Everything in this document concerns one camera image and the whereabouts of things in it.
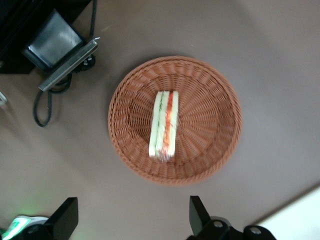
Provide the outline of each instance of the sandwich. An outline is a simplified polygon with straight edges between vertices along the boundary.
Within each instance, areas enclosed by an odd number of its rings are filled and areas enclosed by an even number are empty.
[[[159,91],[153,106],[149,156],[168,161],[175,155],[179,108],[177,91]]]

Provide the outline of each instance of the white surface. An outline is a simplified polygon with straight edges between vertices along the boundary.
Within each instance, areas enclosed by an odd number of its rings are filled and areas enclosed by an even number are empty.
[[[277,240],[320,240],[320,187],[257,225]]]

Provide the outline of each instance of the green light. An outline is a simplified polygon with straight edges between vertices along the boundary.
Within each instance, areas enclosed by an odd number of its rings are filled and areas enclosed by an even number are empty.
[[[8,230],[2,235],[2,240],[12,239],[15,235],[20,233],[25,226],[30,223],[30,218],[17,217],[13,220]]]

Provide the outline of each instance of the woven basket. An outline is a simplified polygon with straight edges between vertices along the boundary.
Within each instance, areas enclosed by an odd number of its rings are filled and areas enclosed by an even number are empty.
[[[149,157],[153,107],[158,91],[179,92],[175,156]],[[150,60],[132,70],[110,103],[110,139],[121,159],[140,176],[186,185],[218,171],[241,132],[241,108],[230,83],[209,64],[184,56]]]

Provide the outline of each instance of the black wire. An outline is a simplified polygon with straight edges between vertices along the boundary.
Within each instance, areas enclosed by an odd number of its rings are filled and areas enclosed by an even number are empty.
[[[34,104],[33,104],[33,118],[34,118],[34,121],[36,122],[36,124],[38,124],[38,126],[40,127],[45,127],[48,125],[50,119],[51,119],[51,115],[52,115],[52,94],[62,94],[64,93],[65,91],[67,91],[70,87],[70,84],[71,84],[71,79],[72,79],[72,74],[69,73],[67,76],[66,76],[66,79],[63,79],[61,80],[60,82],[58,82],[55,87],[59,87],[59,90],[54,90],[54,89],[50,89],[48,91],[48,106],[47,106],[47,109],[48,109],[48,115],[46,117],[46,120],[44,122],[40,122],[39,118],[38,118],[38,105],[39,105],[39,100],[41,98],[41,96],[43,95],[44,91],[39,91],[38,94],[36,95],[35,97],[35,100],[34,100]]]
[[[94,32],[95,32],[95,22],[96,22],[96,14],[97,14],[97,3],[98,3],[98,0],[93,0],[93,3],[92,3],[92,16],[91,16],[90,36],[93,36],[93,35],[94,35]]]

